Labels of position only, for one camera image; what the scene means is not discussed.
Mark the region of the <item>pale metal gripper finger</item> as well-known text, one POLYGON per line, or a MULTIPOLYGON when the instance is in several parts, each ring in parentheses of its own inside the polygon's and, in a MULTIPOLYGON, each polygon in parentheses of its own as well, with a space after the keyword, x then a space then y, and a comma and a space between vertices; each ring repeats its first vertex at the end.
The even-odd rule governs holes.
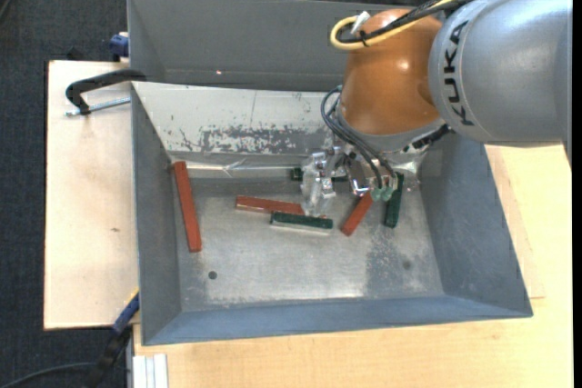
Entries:
POLYGON ((301 193, 305 201, 318 201, 323 193, 326 176, 326 153, 314 152, 300 165, 302 172, 301 193))
POLYGON ((325 215, 336 198, 330 177, 316 177, 308 191, 307 212, 310 215, 325 215))

